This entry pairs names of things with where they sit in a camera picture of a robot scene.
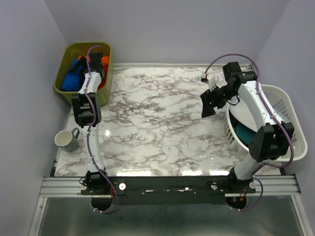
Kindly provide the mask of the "olive green plastic bin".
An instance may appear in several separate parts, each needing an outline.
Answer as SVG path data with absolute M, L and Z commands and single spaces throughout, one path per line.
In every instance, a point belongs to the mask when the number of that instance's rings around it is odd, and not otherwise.
M 106 82 L 102 88 L 97 90 L 98 103 L 101 107 L 105 106 L 109 102 L 111 94 L 111 85 L 113 78 L 114 65 L 112 63 L 112 48 L 110 44 L 106 42 L 77 42 L 70 44 L 64 54 L 62 61 L 59 66 L 58 73 L 54 81 L 54 89 L 57 93 L 62 95 L 66 101 L 71 105 L 71 95 L 75 94 L 77 91 L 62 91 L 62 84 L 67 71 L 70 70 L 72 62 L 75 58 L 79 56 L 86 56 L 90 47 L 100 45 L 103 48 L 103 53 L 105 57 L 109 57 L 108 70 L 106 71 Z

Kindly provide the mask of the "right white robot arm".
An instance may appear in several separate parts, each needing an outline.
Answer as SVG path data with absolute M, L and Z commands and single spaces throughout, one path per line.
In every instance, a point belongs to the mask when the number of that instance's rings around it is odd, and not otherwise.
M 244 100 L 257 127 L 257 132 L 248 145 L 249 153 L 230 170 L 226 179 L 227 189 L 236 193 L 263 166 L 280 169 L 281 166 L 274 164 L 274 161 L 287 152 L 294 153 L 291 141 L 294 126 L 291 122 L 277 118 L 277 112 L 266 98 L 256 72 L 243 72 L 238 62 L 229 62 L 222 70 L 226 85 L 218 87 L 214 79 L 208 79 L 209 88 L 200 96 L 202 118 L 213 116 L 215 108 L 220 109 L 237 98 Z

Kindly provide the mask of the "blue printed t shirt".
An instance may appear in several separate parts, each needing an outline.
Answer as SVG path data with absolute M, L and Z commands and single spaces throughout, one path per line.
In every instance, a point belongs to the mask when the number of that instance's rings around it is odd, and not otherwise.
M 79 91 L 82 87 L 83 74 L 66 72 L 61 91 Z

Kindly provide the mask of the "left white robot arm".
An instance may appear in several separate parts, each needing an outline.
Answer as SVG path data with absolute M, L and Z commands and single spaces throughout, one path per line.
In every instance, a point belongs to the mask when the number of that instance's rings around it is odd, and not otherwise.
M 88 167 L 83 185 L 88 191 L 98 194 L 104 194 L 109 189 L 98 134 L 101 111 L 96 92 L 105 74 L 102 57 L 102 52 L 89 52 L 87 56 L 80 57 L 70 69 L 70 72 L 79 75 L 81 86 L 71 96 L 71 102 L 75 121 L 82 130 L 87 149 Z

